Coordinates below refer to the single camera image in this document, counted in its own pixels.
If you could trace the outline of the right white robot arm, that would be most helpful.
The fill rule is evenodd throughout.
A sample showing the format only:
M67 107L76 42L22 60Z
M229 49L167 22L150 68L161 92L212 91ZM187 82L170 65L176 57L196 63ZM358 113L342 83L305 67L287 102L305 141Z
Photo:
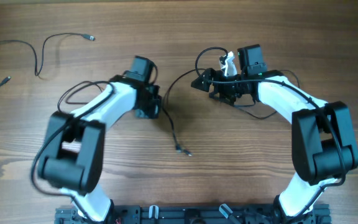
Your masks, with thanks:
M250 95L291 124L291 159L295 168L288 187L276 196L272 220L295 223L315 213L324 191L339 187L358 167L358 148L349 108L341 101L328 103L292 84L280 70L269 70L259 44L225 51L220 69L195 68L191 86L230 106Z

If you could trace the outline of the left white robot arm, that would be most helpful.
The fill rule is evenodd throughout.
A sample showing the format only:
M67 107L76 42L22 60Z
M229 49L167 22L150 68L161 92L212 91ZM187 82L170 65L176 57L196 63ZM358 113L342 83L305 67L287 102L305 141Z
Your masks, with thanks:
M106 132L126 112L155 119L161 108L159 87L151 80L153 61L136 56L131 69L106 81L105 90L71 113L54 112L45 141L34 158L30 181L37 177L69 197L73 208L58 209L55 223L120 223L114 202L98 184Z

